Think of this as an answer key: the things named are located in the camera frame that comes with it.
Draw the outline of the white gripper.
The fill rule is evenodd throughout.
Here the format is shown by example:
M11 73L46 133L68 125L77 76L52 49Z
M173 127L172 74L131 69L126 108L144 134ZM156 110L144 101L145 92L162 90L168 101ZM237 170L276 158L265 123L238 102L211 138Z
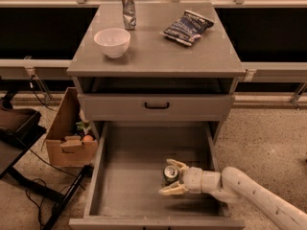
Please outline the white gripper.
M176 167L179 173L183 173L183 184L176 181L160 189L158 192L162 196L179 196L188 191L192 194L209 194L221 188L221 174L219 172L204 171L195 167L188 169L185 163L175 159L167 159L166 162L168 165Z

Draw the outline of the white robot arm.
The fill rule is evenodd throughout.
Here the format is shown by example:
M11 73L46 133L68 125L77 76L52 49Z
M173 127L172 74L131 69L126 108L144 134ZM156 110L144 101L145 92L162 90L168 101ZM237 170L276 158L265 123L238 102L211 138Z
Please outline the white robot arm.
M165 187L159 193L163 196L208 194L228 204L239 203L245 198L280 230L307 230L306 213L236 168L226 167L222 172L211 172L167 159L162 174Z

